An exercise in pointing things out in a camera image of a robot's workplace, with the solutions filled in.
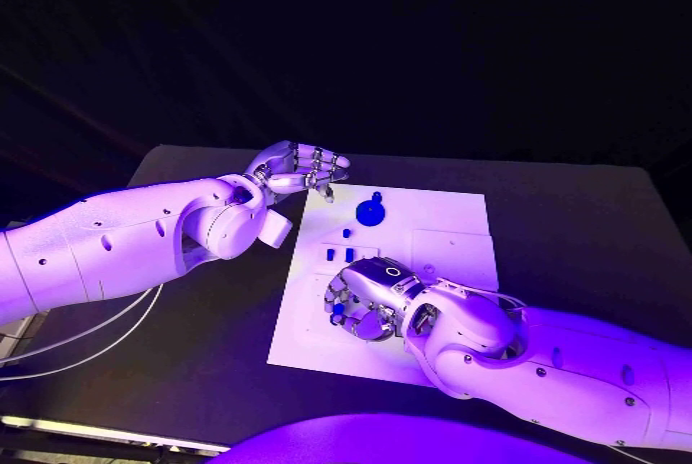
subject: table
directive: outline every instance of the table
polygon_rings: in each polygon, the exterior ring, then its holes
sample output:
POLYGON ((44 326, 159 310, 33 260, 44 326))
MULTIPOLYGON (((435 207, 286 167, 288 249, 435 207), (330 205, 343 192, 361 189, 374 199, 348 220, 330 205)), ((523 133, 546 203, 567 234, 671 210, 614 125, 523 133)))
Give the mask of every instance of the table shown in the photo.
MULTIPOLYGON (((255 154, 159 146, 129 185, 242 172, 255 154)), ((503 292, 692 347, 692 258, 641 169, 348 158, 351 184, 485 195, 503 292)), ((394 412, 456 419, 586 459, 628 462, 612 450, 523 422, 477 399, 456 401, 435 389, 266 364, 304 202, 296 194, 275 206, 295 224, 281 249, 256 242, 237 259, 207 263, 165 284, 147 320, 103 356, 54 376, 1 386, 0 414, 232 446, 308 418, 394 412)), ((50 311, 33 346, 90 327, 129 301, 50 311)), ((56 368, 87 356, 142 310, 27 360, 17 372, 56 368)), ((632 452, 657 463, 689 460, 684 453, 632 452)))

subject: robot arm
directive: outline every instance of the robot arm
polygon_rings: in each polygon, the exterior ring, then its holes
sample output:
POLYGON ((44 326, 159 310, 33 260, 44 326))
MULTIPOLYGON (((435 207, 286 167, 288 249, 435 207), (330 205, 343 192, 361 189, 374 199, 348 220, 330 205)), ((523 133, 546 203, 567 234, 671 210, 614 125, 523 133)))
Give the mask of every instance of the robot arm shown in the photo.
POLYGON ((79 302, 126 296, 232 259, 256 238, 278 247, 289 221, 268 205, 345 179, 348 161, 282 141, 245 174, 92 196, 0 232, 0 324, 79 302))
POLYGON ((468 289, 445 279, 426 286, 392 259, 361 259, 324 306, 356 337, 403 338, 451 397, 605 445, 692 451, 690 351, 583 316, 500 307, 468 289))

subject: dark background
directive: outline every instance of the dark background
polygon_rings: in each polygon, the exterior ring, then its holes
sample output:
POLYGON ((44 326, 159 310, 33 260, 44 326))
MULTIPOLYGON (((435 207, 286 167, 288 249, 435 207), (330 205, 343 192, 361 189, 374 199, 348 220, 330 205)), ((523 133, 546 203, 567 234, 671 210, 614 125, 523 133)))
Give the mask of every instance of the dark background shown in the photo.
POLYGON ((2 220, 122 187, 159 143, 292 139, 640 166, 684 232, 687 4, 0 0, 2 220))

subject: robotic hand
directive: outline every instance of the robotic hand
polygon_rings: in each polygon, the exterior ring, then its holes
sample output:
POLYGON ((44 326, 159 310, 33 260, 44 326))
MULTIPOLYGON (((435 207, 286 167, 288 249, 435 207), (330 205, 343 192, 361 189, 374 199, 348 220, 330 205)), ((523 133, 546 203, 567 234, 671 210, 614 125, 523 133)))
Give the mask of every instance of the robotic hand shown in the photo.
POLYGON ((324 310, 331 324, 360 339, 400 336, 451 397, 484 399, 605 445, 692 451, 687 349, 446 279, 425 285, 389 258, 341 269, 324 310))
POLYGON ((232 259, 256 238, 278 247, 291 223, 266 206, 305 189, 332 200, 348 160, 278 142, 245 174, 99 194, 0 232, 0 325, 79 302, 126 296, 201 263, 232 259))

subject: black table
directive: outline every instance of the black table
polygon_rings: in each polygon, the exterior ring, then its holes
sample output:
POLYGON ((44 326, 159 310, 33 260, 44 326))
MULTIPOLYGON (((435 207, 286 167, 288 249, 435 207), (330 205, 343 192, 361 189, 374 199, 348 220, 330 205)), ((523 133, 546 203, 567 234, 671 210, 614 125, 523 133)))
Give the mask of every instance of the black table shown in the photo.
MULTIPOLYGON (((129 184, 242 172, 255 154, 159 146, 129 184)), ((485 195, 503 292, 692 347, 692 258, 641 169, 348 157, 351 184, 485 195)), ((165 284, 147 320, 103 356, 54 376, 2 385, 0 413, 232 446, 308 418, 394 412, 458 419, 593 461, 629 462, 481 400, 456 401, 435 389, 266 364, 304 202, 296 194, 276 205, 295 224, 281 249, 256 242, 237 259, 207 263, 165 284)), ((53 310, 33 346, 90 327, 129 301, 53 310)), ((51 369, 87 356, 142 310, 18 370, 51 369)), ((692 458, 632 452, 657 463, 692 458)))

